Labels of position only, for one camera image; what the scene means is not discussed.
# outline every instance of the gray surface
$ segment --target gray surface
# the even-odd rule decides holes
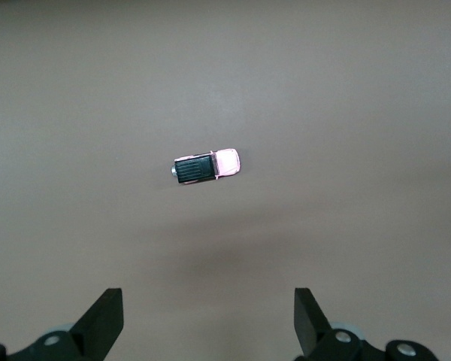
[[[291,360],[304,286],[451,360],[451,1],[0,2],[10,351],[122,287],[108,360]]]

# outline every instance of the silver bolt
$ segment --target silver bolt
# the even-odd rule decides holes
[[[398,351],[406,356],[415,356],[416,355],[416,351],[413,349],[412,346],[410,346],[408,344],[399,344]]]
[[[344,343],[351,342],[351,336],[349,336],[349,334],[345,333],[344,331],[339,331],[338,333],[336,333],[336,339]]]
[[[45,346],[51,346],[53,344],[56,344],[58,341],[60,340],[59,336],[50,336],[49,338],[47,338],[44,342]]]

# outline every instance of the pink toy car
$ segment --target pink toy car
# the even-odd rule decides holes
[[[236,149],[223,149],[177,158],[172,175],[177,177],[179,183],[189,184],[233,175],[240,169],[241,161]]]

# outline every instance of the black bracket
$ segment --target black bracket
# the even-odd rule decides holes
[[[438,361],[417,342],[394,340],[381,351],[351,331],[332,329],[308,288],[295,289],[294,327],[304,353],[295,361]]]
[[[110,288],[69,331],[47,333],[11,355],[0,344],[0,361],[103,361],[122,328],[122,290]]]

